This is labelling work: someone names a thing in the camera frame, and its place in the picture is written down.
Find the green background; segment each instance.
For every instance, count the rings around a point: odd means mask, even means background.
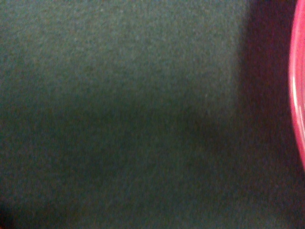
[[[0,1],[0,221],[305,227],[295,1]]]

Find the pink rim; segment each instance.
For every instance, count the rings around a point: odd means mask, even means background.
[[[305,169],[305,0],[295,9],[289,61],[289,93],[296,142]]]

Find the pink plastic edge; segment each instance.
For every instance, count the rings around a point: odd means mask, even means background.
[[[292,29],[289,60],[289,95],[292,122],[300,157],[305,170],[305,128],[303,102],[303,65],[305,53],[305,0],[299,0],[295,9],[295,18]]]

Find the textured fabric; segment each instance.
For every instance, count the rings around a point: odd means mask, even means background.
[[[305,227],[295,2],[0,0],[0,223]]]

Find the dark green fabric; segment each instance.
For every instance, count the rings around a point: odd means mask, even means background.
[[[304,228],[294,9],[0,0],[0,223]]]

